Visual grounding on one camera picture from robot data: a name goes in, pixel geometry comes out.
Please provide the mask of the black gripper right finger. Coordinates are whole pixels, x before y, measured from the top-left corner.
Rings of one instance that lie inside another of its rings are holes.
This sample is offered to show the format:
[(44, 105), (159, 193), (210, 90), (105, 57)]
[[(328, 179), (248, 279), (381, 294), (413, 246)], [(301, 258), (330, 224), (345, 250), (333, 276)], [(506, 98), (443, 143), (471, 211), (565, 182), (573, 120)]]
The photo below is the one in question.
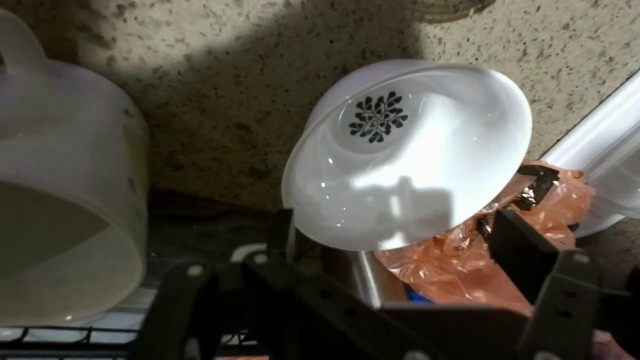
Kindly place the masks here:
[(515, 346), (517, 360), (592, 360), (595, 331), (640, 359), (637, 266), (618, 274), (582, 250), (559, 250), (512, 211), (494, 214), (487, 249), (533, 305)]

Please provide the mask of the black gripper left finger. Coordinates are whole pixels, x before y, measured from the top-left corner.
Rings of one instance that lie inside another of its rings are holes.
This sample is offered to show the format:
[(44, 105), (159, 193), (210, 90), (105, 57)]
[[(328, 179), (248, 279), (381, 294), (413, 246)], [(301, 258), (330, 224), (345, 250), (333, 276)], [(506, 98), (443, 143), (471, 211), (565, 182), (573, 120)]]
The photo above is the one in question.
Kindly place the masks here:
[(266, 250), (227, 266), (174, 266), (127, 360), (214, 360), (222, 338), (242, 333), (269, 360), (371, 360), (355, 324), (361, 305), (287, 260), (291, 230), (291, 211), (277, 211)]

